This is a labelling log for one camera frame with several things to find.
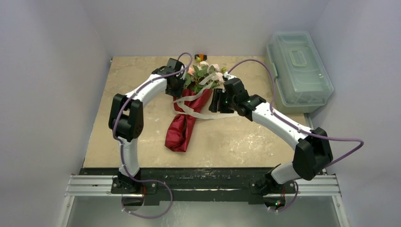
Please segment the peach flower stem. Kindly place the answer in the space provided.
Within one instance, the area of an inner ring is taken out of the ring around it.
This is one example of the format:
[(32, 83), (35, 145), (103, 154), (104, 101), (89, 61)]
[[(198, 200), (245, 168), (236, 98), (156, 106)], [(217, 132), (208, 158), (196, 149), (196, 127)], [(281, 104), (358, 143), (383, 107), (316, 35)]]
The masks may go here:
[(196, 76), (197, 76), (197, 67), (193, 68), (193, 67), (189, 67), (186, 74), (185, 74), (185, 88), (188, 88), (190, 86), (191, 83), (195, 82), (196, 80)]

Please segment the dark red wrapping paper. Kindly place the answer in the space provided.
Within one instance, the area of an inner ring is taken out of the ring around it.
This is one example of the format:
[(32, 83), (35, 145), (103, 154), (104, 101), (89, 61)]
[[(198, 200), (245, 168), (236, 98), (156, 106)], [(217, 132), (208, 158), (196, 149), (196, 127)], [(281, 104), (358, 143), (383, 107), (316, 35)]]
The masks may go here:
[[(209, 91), (206, 95), (202, 95), (201, 101), (190, 104), (190, 107), (202, 107), (211, 94), (212, 92)], [(174, 110), (181, 109), (174, 105)], [(174, 152), (186, 152), (196, 120), (197, 118), (185, 114), (177, 114), (167, 129), (165, 147)]]

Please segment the cream ribbon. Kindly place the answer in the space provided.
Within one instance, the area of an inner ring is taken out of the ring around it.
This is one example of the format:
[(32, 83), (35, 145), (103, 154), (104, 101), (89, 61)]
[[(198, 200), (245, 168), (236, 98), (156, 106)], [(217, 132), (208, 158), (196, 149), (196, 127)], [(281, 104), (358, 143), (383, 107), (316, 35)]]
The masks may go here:
[(201, 89), (201, 91), (195, 95), (190, 95), (189, 97), (181, 97), (178, 98), (177, 101), (173, 101), (173, 104), (179, 107), (181, 110), (175, 110), (177, 114), (185, 114), (197, 119), (202, 120), (215, 120), (215, 119), (223, 119), (229, 117), (237, 117), (238, 114), (235, 113), (210, 113), (209, 111), (205, 110), (206, 104), (209, 103), (209, 98), (206, 98), (206, 103), (200, 107), (190, 107), (190, 104), (195, 104), (196, 101), (201, 101), (202, 95), (206, 95), (207, 92), (213, 92), (212, 88), (214, 88), (214, 83), (209, 80), (209, 75), (203, 81), (206, 82), (206, 86)]

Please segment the white flower stem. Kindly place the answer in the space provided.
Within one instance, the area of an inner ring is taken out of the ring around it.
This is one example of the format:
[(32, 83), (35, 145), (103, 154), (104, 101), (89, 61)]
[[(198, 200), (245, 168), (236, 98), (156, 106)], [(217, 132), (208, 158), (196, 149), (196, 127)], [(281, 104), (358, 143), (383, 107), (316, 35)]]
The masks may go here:
[(208, 64), (197, 62), (197, 65), (193, 65), (193, 68), (197, 67), (197, 76), (194, 82), (193, 91), (199, 93), (202, 88), (206, 86), (207, 81), (203, 81), (208, 73)]

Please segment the pale pink flower stem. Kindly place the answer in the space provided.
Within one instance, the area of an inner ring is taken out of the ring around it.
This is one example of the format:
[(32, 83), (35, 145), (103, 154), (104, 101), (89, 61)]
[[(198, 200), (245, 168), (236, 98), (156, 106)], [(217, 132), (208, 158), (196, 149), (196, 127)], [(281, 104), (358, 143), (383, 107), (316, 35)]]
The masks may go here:
[(223, 76), (227, 71), (226, 67), (220, 67), (218, 64), (211, 64), (208, 68), (209, 80), (221, 85), (224, 82)]

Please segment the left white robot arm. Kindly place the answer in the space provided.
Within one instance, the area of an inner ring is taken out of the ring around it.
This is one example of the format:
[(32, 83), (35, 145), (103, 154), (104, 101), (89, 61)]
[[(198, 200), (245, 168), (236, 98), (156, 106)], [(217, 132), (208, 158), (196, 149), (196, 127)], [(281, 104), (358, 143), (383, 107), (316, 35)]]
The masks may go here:
[(188, 68), (179, 60), (170, 58), (139, 87), (113, 97), (108, 126), (119, 144), (121, 166), (114, 181), (116, 188), (136, 193), (145, 183), (141, 179), (138, 161), (138, 137), (144, 129), (144, 107), (162, 92), (180, 96)]

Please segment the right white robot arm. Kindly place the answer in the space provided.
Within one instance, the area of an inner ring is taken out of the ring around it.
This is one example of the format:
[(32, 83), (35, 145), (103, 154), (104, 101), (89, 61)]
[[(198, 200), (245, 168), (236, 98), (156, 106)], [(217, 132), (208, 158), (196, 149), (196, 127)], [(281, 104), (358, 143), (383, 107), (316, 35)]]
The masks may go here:
[(283, 139), (293, 150), (293, 160), (271, 169), (262, 182), (256, 183), (261, 194), (278, 192), (284, 184), (296, 179), (312, 180), (333, 160), (327, 133), (296, 124), (285, 115), (275, 111), (259, 95), (249, 95), (239, 78), (224, 82), (223, 88), (213, 90), (209, 110), (222, 114), (237, 113), (239, 116), (258, 123)]

